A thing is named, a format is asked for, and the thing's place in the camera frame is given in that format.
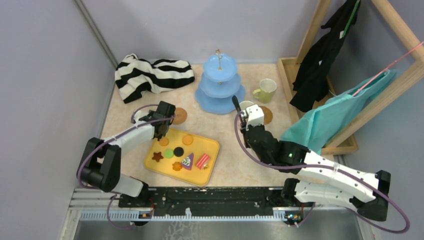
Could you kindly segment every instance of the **mug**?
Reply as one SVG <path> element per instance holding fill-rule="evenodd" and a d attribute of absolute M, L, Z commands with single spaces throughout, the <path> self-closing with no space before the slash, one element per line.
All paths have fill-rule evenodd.
<path fill-rule="evenodd" d="M 251 101 L 242 101 L 239 103 L 240 108 L 242 111 L 246 110 L 248 107 L 255 105 L 253 102 Z"/>
<path fill-rule="evenodd" d="M 277 90 L 277 83 L 269 78 L 262 79 L 259 83 L 259 89 L 253 91 L 253 97 L 259 102 L 266 104 L 273 99 Z"/>

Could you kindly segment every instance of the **black and white striped shirt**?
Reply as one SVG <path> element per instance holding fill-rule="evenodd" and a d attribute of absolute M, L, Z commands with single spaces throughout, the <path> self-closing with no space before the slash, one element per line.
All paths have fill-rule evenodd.
<path fill-rule="evenodd" d="M 130 54 L 115 70 L 115 84 L 126 104 L 141 98 L 146 91 L 155 94 L 167 92 L 194 80 L 192 66 L 183 60 L 159 59 L 150 63 Z"/>

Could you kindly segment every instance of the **blue plate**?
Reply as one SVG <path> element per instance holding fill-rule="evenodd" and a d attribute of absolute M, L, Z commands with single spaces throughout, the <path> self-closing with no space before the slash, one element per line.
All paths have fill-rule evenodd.
<path fill-rule="evenodd" d="M 203 64 L 203 73 L 216 83 L 229 81 L 237 73 L 236 60 L 227 54 L 222 54 L 221 68 L 222 70 L 220 70 L 218 56 L 212 55 Z"/>
<path fill-rule="evenodd" d="M 246 89 L 242 85 L 240 85 L 240 88 L 238 89 L 238 91 L 234 93 L 234 95 L 238 98 L 240 102 L 245 99 L 245 94 L 246 94 Z M 213 114 L 228 114 L 231 111 L 236 109 L 232 101 L 233 96 L 229 96 L 226 98 L 213 98 L 206 95 L 200 89 L 200 87 L 197 89 L 194 95 L 200 107 L 206 112 L 213 113 Z"/>
<path fill-rule="evenodd" d="M 224 81 L 221 84 L 209 80 L 205 74 L 201 75 L 199 88 L 211 98 L 228 98 L 232 97 L 240 89 L 242 78 L 236 74 L 230 81 Z"/>

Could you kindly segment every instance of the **white robotic arm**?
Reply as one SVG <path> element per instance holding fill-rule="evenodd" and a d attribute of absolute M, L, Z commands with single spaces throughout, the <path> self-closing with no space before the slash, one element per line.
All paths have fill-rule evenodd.
<path fill-rule="evenodd" d="M 236 109 L 241 111 L 234 101 Z M 332 204 L 349 208 L 363 217 L 375 221 L 385 221 L 389 203 L 371 189 L 341 172 L 347 172 L 375 189 L 389 193 L 390 173 L 362 172 L 325 159 L 305 146 L 289 141 L 278 141 L 265 130 L 264 113 L 258 105 L 241 111 L 241 133 L 246 148 L 251 148 L 259 160 L 272 166 L 322 166 L 298 167 L 281 172 L 292 173 L 300 177 L 315 179 L 311 183 L 296 178 L 289 178 L 284 184 L 282 195 L 289 205 L 299 203 Z"/>
<path fill-rule="evenodd" d="M 175 106 L 161 101 L 156 111 L 132 119 L 134 125 L 125 131 L 106 138 L 91 138 L 85 146 L 77 178 L 105 192 L 139 197 L 148 185 L 121 173 L 121 158 L 143 142 L 160 140 L 168 132 Z"/>

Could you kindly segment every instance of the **gray wall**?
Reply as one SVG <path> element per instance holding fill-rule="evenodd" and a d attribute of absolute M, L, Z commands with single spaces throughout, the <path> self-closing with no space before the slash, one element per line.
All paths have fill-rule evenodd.
<path fill-rule="evenodd" d="M 298 53 L 316 0 L 84 0 L 118 61 L 203 63 L 221 49 L 241 63 Z"/>
<path fill-rule="evenodd" d="M 417 37 L 424 40 L 422 0 L 390 1 Z M 407 50 L 396 38 L 369 0 L 362 1 L 357 25 L 347 36 L 347 42 L 332 67 L 331 78 L 340 93 L 371 77 L 396 60 Z M 413 63 L 409 57 L 395 66 L 400 72 Z M 382 233 L 384 240 L 423 239 L 424 208 L 424 82 L 420 81 L 356 134 L 357 153 L 347 155 L 348 164 L 359 170 L 389 171 L 389 196 L 407 213 L 411 229 L 404 235 Z M 387 228 L 401 229 L 402 217 L 391 207 Z"/>
<path fill-rule="evenodd" d="M 0 23 L 0 239 L 57 239 L 113 68 L 71 0 L 0 1 Z"/>

